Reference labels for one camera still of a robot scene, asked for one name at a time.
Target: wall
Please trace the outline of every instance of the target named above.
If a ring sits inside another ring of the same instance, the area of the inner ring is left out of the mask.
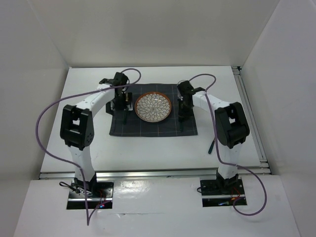
[[[0,230],[9,237],[43,160],[37,116],[60,96],[68,67],[26,0],[1,1],[0,32]],[[54,113],[42,123],[45,144]]]
[[[315,236],[316,5],[281,0],[243,69],[273,172],[302,237]]]
[[[278,0],[32,2],[70,66],[239,66]]]

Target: cable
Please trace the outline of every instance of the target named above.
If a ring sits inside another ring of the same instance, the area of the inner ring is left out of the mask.
[[[205,97],[206,97],[206,100],[207,100],[207,103],[208,103],[208,106],[209,106],[209,110],[210,110],[210,113],[211,113],[211,117],[212,117],[212,124],[213,124],[214,135],[215,135],[215,148],[216,148],[216,154],[217,154],[217,158],[218,158],[219,162],[220,162],[221,164],[225,164],[225,165],[237,166],[237,168],[244,169],[244,170],[248,171],[249,173],[253,174],[253,175],[258,179],[258,181],[260,182],[260,184],[261,184],[261,186],[262,186],[262,189],[263,189],[263,192],[264,192],[264,195],[265,195],[265,200],[264,200],[264,203],[263,203],[262,207],[261,207],[258,211],[254,212],[254,213],[249,213],[249,214],[248,214],[248,213],[243,213],[243,212],[237,210],[235,204],[236,204],[236,202],[237,202],[238,200],[240,200],[241,198],[238,198],[238,199],[235,199],[235,200],[234,200],[234,202],[233,202],[233,208],[235,209],[236,212],[238,212],[239,214],[241,214],[241,215],[243,215],[243,216],[254,216],[254,215],[257,215],[257,214],[259,214],[260,212],[262,212],[263,209],[265,209],[265,207],[266,207],[266,205],[267,205],[267,199],[268,199],[268,197],[267,197],[266,188],[265,188],[263,182],[261,181],[261,179],[259,178],[259,176],[256,175],[254,172],[252,172],[250,169],[248,169],[248,168],[246,168],[246,167],[244,167],[244,166],[241,166],[241,165],[239,165],[239,164],[233,164],[233,163],[228,163],[228,162],[222,161],[222,159],[221,159],[221,157],[220,157],[220,155],[219,155],[217,130],[216,130],[216,123],[215,123],[215,118],[214,118],[214,114],[213,114],[213,109],[212,109],[211,102],[209,101],[209,98],[208,98],[208,96],[207,96],[207,90],[208,90],[212,85],[215,84],[215,82],[216,82],[217,79],[216,79],[216,77],[215,77],[214,75],[212,75],[212,74],[199,74],[199,75],[196,75],[196,76],[194,76],[193,78],[191,78],[189,81],[191,81],[191,80],[193,80],[194,78],[197,78],[197,77],[199,77],[199,76],[210,76],[210,77],[213,77],[213,78],[214,78],[214,82],[213,82],[210,86],[208,86],[208,87],[205,89]]]
[[[39,147],[46,153],[48,154],[49,156],[57,159],[57,160],[60,160],[60,161],[63,161],[63,162],[66,162],[66,163],[69,163],[69,164],[72,164],[74,166],[76,166],[80,172],[81,172],[81,175],[82,175],[82,179],[83,179],[83,189],[84,189],[84,204],[85,204],[85,211],[86,211],[86,217],[87,217],[87,226],[89,226],[89,223],[90,223],[90,218],[92,216],[92,214],[94,213],[94,211],[99,208],[100,206],[97,205],[95,207],[95,209],[91,212],[91,214],[89,215],[89,209],[88,209],[88,201],[87,201],[87,184],[85,182],[85,176],[84,176],[84,172],[83,172],[83,169],[81,168],[80,165],[78,165],[77,163],[73,162],[73,161],[70,161],[70,160],[66,160],[66,159],[63,159],[63,158],[60,158],[58,156],[55,156],[53,155],[52,153],[50,153],[45,147],[44,145],[42,144],[41,140],[40,140],[40,137],[39,137],[39,124],[40,124],[40,120],[41,118],[43,117],[43,115],[46,113],[47,110],[49,110],[51,107],[53,107],[54,105],[58,104],[59,102],[61,101],[64,101],[64,100],[68,100],[68,99],[71,99],[71,98],[76,98],[76,97],[80,97],[80,96],[84,96],[84,95],[90,95],[90,94],[95,94],[95,93],[99,93],[100,91],[106,91],[106,90],[109,90],[109,89],[118,89],[118,88],[124,88],[124,87],[129,87],[131,85],[134,85],[136,84],[140,78],[142,77],[142,74],[140,73],[140,71],[136,68],[127,68],[123,71],[121,71],[121,73],[123,72],[126,72],[126,71],[130,71],[130,70],[133,70],[133,71],[137,71],[139,73],[139,78],[133,82],[133,83],[130,83],[128,85],[119,85],[119,86],[113,86],[113,87],[107,87],[107,88],[104,88],[104,89],[100,89],[100,90],[94,90],[94,91],[90,91],[90,92],[86,92],[86,93],[81,93],[81,94],[77,94],[77,95],[71,95],[71,96],[66,96],[64,98],[61,98],[60,100],[57,100],[53,103],[51,103],[49,106],[47,106],[39,115],[38,117],[38,120],[36,121],[36,126],[35,126],[35,136],[36,136],[36,140],[39,144]]]

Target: floral pattern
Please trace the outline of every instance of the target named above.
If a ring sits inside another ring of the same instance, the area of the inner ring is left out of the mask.
[[[170,114],[171,104],[165,95],[152,92],[142,95],[135,108],[136,114],[142,120],[159,122]]]

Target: brown plate rim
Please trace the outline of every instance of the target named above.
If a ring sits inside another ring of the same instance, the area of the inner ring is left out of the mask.
[[[169,110],[169,113],[167,114],[166,117],[164,117],[163,119],[158,120],[158,121],[147,121],[147,120],[144,120],[142,117],[139,116],[139,114],[138,114],[138,112],[137,112],[137,109],[136,109],[136,105],[138,104],[138,101],[139,101],[142,97],[144,97],[145,95],[148,95],[148,94],[158,94],[158,95],[161,95],[161,96],[163,96],[164,98],[167,99],[167,101],[168,101],[168,103],[169,103],[169,106],[170,106],[170,110]],[[146,93],[140,95],[140,96],[137,98],[136,102],[135,102],[135,113],[137,114],[137,116],[138,116],[141,120],[146,121],[146,122],[160,122],[160,121],[165,120],[165,119],[169,116],[169,114],[171,113],[171,108],[172,108],[172,105],[171,105],[171,101],[170,101],[170,99],[168,98],[168,96],[166,96],[166,95],[163,94],[163,93],[156,92],[156,91],[150,91],[150,92],[146,92]]]

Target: metal frame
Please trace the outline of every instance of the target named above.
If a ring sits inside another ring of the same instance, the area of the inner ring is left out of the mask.
[[[240,67],[232,67],[237,88],[244,104],[244,109],[247,118],[250,119],[249,127],[254,138],[255,146],[260,159],[259,167],[248,167],[255,174],[271,174],[269,164],[264,153],[262,142],[259,136],[258,128],[256,126],[252,109],[248,100],[247,93],[240,75]],[[133,170],[133,171],[98,171],[97,181],[114,181],[118,179],[152,179],[152,178],[184,178],[184,177],[199,177],[200,179],[215,179],[217,168],[205,169],[175,169],[175,170]],[[249,173],[243,169],[238,170],[239,175],[248,175]],[[73,179],[74,172],[58,172],[58,173],[41,173],[40,180],[46,179]]]

